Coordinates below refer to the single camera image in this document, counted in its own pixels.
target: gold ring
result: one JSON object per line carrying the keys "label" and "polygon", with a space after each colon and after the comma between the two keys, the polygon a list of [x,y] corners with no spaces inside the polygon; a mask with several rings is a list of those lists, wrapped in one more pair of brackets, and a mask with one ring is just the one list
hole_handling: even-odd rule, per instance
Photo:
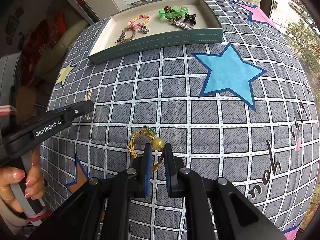
{"label": "gold ring", "polygon": [[152,149],[153,150],[157,150],[159,152],[161,152],[161,157],[160,157],[160,160],[157,162],[157,164],[153,165],[151,167],[151,172],[154,172],[160,165],[160,163],[162,162],[163,160],[163,149],[164,149],[164,141],[159,138],[159,137],[156,137],[157,136],[157,133],[155,130],[153,130],[152,128],[144,125],[142,130],[140,131],[137,131],[135,132],[131,138],[130,138],[130,144],[127,146],[127,149],[128,151],[131,153],[132,157],[133,158],[137,158],[138,155],[136,153],[136,151],[134,150],[134,139],[138,136],[138,135],[144,135],[144,136],[147,136],[149,137],[150,139],[152,139],[152,142],[151,142],[151,146],[152,146]]}

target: black hair clip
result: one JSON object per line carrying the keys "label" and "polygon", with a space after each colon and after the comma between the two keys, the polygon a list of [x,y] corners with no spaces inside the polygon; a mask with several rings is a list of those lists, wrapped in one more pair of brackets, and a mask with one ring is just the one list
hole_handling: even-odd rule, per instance
{"label": "black hair clip", "polygon": [[193,25],[196,24],[196,15],[195,14],[190,15],[185,12],[184,15],[186,17],[184,18],[183,22],[191,22]]}

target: yellow star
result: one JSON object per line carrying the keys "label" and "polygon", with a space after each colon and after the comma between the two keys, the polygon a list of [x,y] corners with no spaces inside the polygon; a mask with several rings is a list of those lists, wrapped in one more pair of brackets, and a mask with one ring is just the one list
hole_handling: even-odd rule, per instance
{"label": "yellow star", "polygon": [[61,85],[63,86],[64,83],[66,82],[67,76],[68,74],[75,68],[75,67],[71,67],[71,62],[68,64],[67,67],[60,69],[60,76],[58,77],[56,84],[59,84],[61,82]]}

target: hand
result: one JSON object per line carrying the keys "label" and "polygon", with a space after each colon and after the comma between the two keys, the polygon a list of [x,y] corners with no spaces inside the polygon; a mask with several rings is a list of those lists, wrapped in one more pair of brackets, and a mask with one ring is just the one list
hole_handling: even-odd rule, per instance
{"label": "hand", "polygon": [[[32,150],[32,167],[26,178],[25,197],[38,199],[44,195],[44,183],[40,168],[40,146]],[[14,167],[0,168],[0,197],[16,212],[23,212],[23,208],[11,191],[10,184],[19,183],[25,177],[23,170]]]}

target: red cloth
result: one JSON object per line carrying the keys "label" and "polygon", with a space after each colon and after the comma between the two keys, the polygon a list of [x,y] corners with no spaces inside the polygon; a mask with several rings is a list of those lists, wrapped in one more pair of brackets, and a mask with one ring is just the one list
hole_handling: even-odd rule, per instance
{"label": "red cloth", "polygon": [[52,49],[67,31],[67,27],[60,12],[51,26],[43,20],[30,35],[28,44],[21,53],[21,85],[28,86],[33,81],[34,67],[43,52]]}

